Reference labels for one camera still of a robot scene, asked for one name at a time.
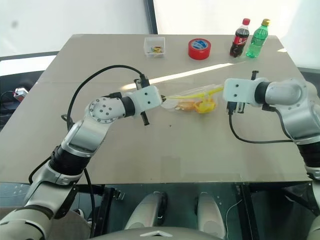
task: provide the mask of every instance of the wire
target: wire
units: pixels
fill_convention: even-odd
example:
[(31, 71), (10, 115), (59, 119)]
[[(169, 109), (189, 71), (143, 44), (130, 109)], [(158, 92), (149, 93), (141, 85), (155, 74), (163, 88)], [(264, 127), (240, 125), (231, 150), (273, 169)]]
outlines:
[(95, 72), (94, 74), (92, 74), (91, 76), (89, 76), (86, 80), (84, 80), (80, 86), (76, 89), (76, 91), (74, 92), (73, 94), (73, 97), (70, 101), (70, 105), (69, 105), (69, 108), (68, 108), (68, 112), (67, 112), (67, 115), (66, 115), (66, 126), (67, 126), (67, 130), (69, 131), (72, 127), (72, 123), (70, 121), (70, 118), (71, 118), (71, 111), (72, 111), (72, 107), (75, 103), (75, 100), (76, 100), (76, 97), (78, 95), (78, 93), (80, 92), (80, 90), (83, 88), (84, 85), (86, 85), (91, 79), (93, 79), (94, 77), (98, 76), (99, 74), (107, 71), (107, 70), (110, 70), (110, 69), (115, 69), (115, 68), (124, 68), (124, 69), (130, 69), (130, 70), (133, 70), (135, 71), (136, 73), (138, 73), (140, 76), (143, 75), (142, 72), (140, 72), (139, 70), (135, 69), (134, 67), (131, 67), (131, 66), (127, 66), (127, 65), (111, 65), (111, 66), (107, 66), (105, 68), (102, 68), (101, 70)]
[[(63, 120), (66, 121), (66, 128), (67, 130), (69, 131), (74, 122), (71, 118), (71, 111), (72, 111), (72, 108), (74, 106), (74, 103), (75, 103), (75, 100), (76, 100), (76, 97), (78, 95), (78, 93), (80, 92), (80, 90), (84, 87), (84, 85), (86, 85), (90, 80), (92, 80), (94, 77), (98, 76), (99, 74), (107, 71), (107, 70), (110, 70), (110, 69), (115, 69), (115, 68), (124, 68), (124, 69), (130, 69), (130, 70), (133, 70), (135, 71), (136, 73), (138, 73), (140, 75), (140, 78), (141, 76), (143, 76), (142, 72), (140, 72), (139, 70), (137, 70), (136, 68), (134, 67), (131, 67), (131, 66), (127, 66), (127, 65), (111, 65), (111, 66), (107, 66), (97, 72), (95, 72), (94, 74), (92, 74), (91, 76), (89, 76), (86, 80), (84, 80), (80, 86), (76, 89), (76, 91), (74, 92), (73, 96), (72, 96), (72, 99), (70, 101), (70, 104), (69, 104), (69, 108), (68, 108), (68, 112), (65, 116), (65, 114), (63, 114), (61, 116), (61, 118)], [(95, 218), (95, 196), (94, 196), (94, 190), (93, 190), (93, 187), (92, 187), (92, 184), (91, 184), (91, 180), (90, 180), (90, 176), (89, 176), (89, 173), (87, 171), (87, 169), (85, 168), (84, 169), (84, 175), (85, 175), (85, 178), (86, 178), (86, 181), (88, 183), (88, 187), (89, 187), (89, 191), (90, 191), (90, 198), (91, 198), (91, 207), (92, 207), (92, 223), (91, 223), (91, 230), (90, 230), (90, 237), (93, 238), (94, 236), (94, 233), (95, 233), (95, 227), (96, 227), (96, 218)]]
[(226, 240), (228, 240), (229, 239), (229, 229), (228, 229), (228, 222), (227, 222), (227, 218), (228, 218), (228, 213), (229, 213), (229, 211), (233, 208), (233, 207), (235, 207), (235, 206), (237, 206), (239, 203), (241, 203), (242, 202), (242, 199), (240, 200), (240, 201), (238, 201), (237, 203), (235, 203), (235, 204), (233, 204), (231, 207), (229, 207), (229, 209), (226, 211), (226, 214), (225, 214), (225, 220), (224, 220), (224, 222), (225, 222), (225, 228), (226, 228)]
[(94, 190), (92, 188), (91, 180), (89, 177), (89, 173), (87, 169), (84, 169), (84, 175), (86, 178), (86, 181), (88, 183), (89, 191), (90, 191), (90, 198), (91, 198), (91, 207), (92, 207), (92, 222), (91, 222), (91, 230), (90, 230), (90, 238), (94, 237), (95, 234), (95, 228), (96, 228), (96, 216), (95, 216), (95, 208), (96, 208), (96, 203), (95, 203), (95, 196), (94, 196)]
[(42, 163), (40, 163), (29, 175), (29, 183), (32, 184), (34, 181), (32, 180), (33, 176), (35, 175), (35, 173), (43, 166), (46, 164), (46, 162), (48, 162), (51, 159), (51, 156), (48, 157), (46, 160), (44, 160)]
[(288, 140), (272, 140), (272, 141), (251, 141), (251, 140), (246, 140), (246, 139), (243, 139), (241, 137), (239, 137), (235, 130), (234, 130), (234, 127), (233, 127), (233, 124), (232, 124), (232, 114), (229, 114), (229, 126), (230, 126), (230, 129), (231, 129), (231, 132), (233, 133), (233, 135), (239, 139), (240, 141), (242, 142), (245, 142), (245, 143), (249, 143), (249, 144), (275, 144), (275, 143), (292, 143), (293, 141), (291, 139), (288, 139)]
[(279, 117), (280, 124), (281, 124), (281, 128), (282, 128), (282, 131), (283, 131), (284, 135), (286, 135), (286, 137), (287, 137), (288, 139), (290, 139), (290, 136), (289, 136), (289, 134), (287, 133), (287, 130), (286, 130), (286, 128), (285, 128), (284, 121), (282, 120), (281, 113), (280, 113), (277, 109), (275, 109), (274, 111), (276, 112), (276, 114), (277, 114), (278, 117)]
[(6, 108), (5, 105), (4, 105), (4, 102), (2, 101), (3, 96), (4, 96), (5, 94), (7, 94), (7, 93), (12, 93), (12, 94), (14, 94), (15, 92), (14, 92), (14, 91), (5, 91), (5, 92), (2, 93), (1, 96), (0, 96), (0, 102), (1, 102), (1, 105), (2, 105), (2, 107), (3, 107), (4, 109), (11, 110), (11, 109), (9, 109), (9, 108)]

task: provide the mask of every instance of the yellow plastic bag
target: yellow plastic bag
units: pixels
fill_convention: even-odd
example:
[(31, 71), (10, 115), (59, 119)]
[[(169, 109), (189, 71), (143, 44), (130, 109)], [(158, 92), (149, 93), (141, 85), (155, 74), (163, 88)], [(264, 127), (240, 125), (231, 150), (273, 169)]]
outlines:
[(161, 105), (169, 111), (210, 113), (217, 107), (217, 95), (224, 89), (222, 84), (211, 84), (181, 92), (177, 95), (166, 96)]

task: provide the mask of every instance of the coca-cola bottle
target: coca-cola bottle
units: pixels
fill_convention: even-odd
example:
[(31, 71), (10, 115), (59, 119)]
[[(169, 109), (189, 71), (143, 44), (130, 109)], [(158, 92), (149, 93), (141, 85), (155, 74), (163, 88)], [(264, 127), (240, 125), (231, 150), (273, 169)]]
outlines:
[(232, 46), (230, 49), (230, 55), (235, 58), (240, 56), (244, 51), (244, 47), (249, 37), (249, 23), (250, 19), (244, 18), (242, 21), (242, 25), (235, 31), (235, 36), (233, 38)]

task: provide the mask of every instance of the green soda bottle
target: green soda bottle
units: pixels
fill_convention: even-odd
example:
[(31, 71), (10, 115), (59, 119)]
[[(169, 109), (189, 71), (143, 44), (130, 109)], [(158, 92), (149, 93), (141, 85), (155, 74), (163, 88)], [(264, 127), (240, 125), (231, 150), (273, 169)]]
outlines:
[(249, 58), (257, 58), (260, 54), (262, 46), (265, 44), (265, 41), (268, 37), (268, 26), (269, 26), (270, 20), (269, 19), (263, 19), (261, 23), (261, 27), (259, 27), (257, 30), (255, 30), (251, 44), (246, 51), (246, 55)]

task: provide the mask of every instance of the silver robot arm segment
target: silver robot arm segment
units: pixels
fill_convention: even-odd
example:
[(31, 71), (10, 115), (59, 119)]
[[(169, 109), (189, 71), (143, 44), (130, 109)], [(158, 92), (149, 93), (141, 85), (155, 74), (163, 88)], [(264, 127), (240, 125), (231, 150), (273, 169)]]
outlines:
[(115, 120), (140, 116), (162, 104), (155, 86), (146, 86), (123, 97), (100, 97), (85, 109), (51, 159), (40, 170), (25, 197), (25, 205), (0, 221), (0, 232), (8, 240), (44, 240), (52, 219), (64, 217), (77, 194), (76, 183), (91, 157), (104, 141)]
[[(277, 111), (283, 131), (303, 157), (307, 175), (313, 180), (313, 201), (320, 208), (320, 100), (315, 86), (304, 79), (268, 82), (266, 78), (229, 78), (224, 84), (223, 98), (262, 109), (271, 106)], [(307, 239), (320, 239), (320, 216), (314, 220)]]

